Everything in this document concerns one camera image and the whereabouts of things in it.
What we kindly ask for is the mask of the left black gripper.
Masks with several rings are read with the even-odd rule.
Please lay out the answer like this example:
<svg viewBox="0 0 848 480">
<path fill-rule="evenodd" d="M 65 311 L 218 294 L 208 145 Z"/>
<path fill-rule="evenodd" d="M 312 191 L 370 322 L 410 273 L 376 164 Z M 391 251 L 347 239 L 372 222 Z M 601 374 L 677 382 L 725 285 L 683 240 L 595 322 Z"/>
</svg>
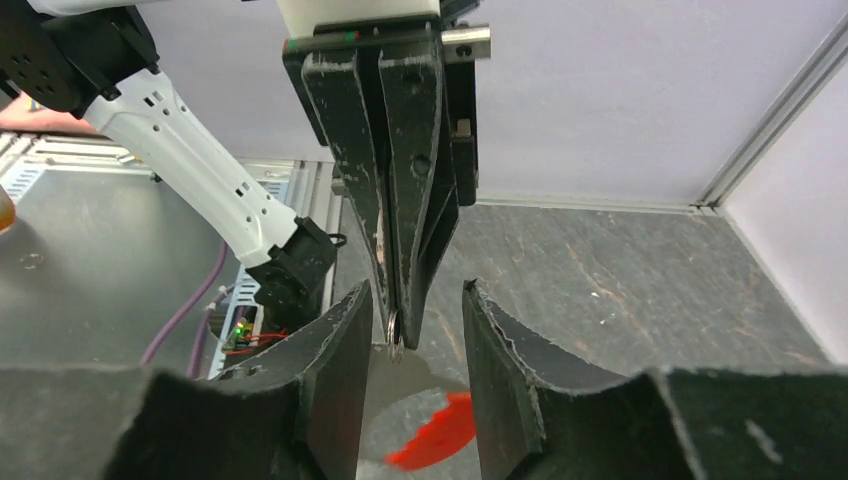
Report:
<svg viewBox="0 0 848 480">
<path fill-rule="evenodd" d="M 339 49 L 380 45 L 427 23 L 442 32 L 442 51 L 436 40 L 382 51 Z M 318 47 L 339 50 L 306 56 Z M 282 46 L 284 68 L 354 209 L 383 330 L 396 332 L 407 349 L 418 347 L 423 320 L 422 251 L 443 118 L 443 66 L 458 203 L 470 206 L 479 185 L 475 62 L 490 56 L 487 24 L 444 22 L 432 13 L 324 23 Z"/>
</svg>

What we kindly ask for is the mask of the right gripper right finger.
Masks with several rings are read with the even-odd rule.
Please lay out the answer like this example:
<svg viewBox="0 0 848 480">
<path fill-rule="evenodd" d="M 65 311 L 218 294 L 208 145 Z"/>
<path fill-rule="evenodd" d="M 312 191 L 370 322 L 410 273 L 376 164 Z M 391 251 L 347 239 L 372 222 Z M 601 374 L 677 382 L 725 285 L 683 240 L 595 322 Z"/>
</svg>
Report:
<svg viewBox="0 0 848 480">
<path fill-rule="evenodd" d="M 847 371 L 651 367 L 620 375 L 505 312 L 462 310 L 486 479 L 843 479 Z"/>
</svg>

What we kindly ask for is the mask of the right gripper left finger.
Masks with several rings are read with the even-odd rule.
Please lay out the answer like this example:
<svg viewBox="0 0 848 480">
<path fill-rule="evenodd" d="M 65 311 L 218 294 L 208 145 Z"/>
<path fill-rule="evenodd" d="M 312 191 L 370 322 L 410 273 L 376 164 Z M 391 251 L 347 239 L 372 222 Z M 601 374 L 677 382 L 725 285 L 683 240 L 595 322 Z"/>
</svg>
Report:
<svg viewBox="0 0 848 480">
<path fill-rule="evenodd" d="M 211 380 L 146 367 L 1 371 L 5 479 L 352 479 L 372 293 Z"/>
</svg>

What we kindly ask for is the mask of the red grey keyring holder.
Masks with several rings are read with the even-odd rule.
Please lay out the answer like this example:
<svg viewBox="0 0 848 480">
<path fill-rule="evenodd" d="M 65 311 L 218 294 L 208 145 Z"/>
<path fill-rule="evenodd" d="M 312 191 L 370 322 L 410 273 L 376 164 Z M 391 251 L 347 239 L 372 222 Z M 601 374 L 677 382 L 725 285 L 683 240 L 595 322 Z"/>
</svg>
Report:
<svg viewBox="0 0 848 480">
<path fill-rule="evenodd" d="M 384 462 L 409 441 L 438 410 L 446 394 L 468 389 L 468 374 L 458 310 L 429 307 L 421 343 L 395 364 L 388 355 L 381 324 L 373 329 L 358 479 L 478 479 L 474 442 L 431 467 L 402 472 Z"/>
</svg>

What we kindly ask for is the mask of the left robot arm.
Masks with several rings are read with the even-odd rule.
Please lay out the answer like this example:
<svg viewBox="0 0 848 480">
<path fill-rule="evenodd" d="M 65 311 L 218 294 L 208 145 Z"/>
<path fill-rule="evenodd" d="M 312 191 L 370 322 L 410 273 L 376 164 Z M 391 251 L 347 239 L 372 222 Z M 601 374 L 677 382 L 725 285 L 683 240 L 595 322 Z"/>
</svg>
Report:
<svg viewBox="0 0 848 480">
<path fill-rule="evenodd" d="M 387 342 L 419 344 L 431 282 L 476 200 L 475 64 L 491 54 L 473 1 L 283 1 L 282 61 L 335 161 L 371 257 Z M 228 243 L 286 328 L 317 313 L 336 254 L 263 193 L 159 66 L 134 1 L 5 1 L 1 78 L 140 158 Z"/>
</svg>

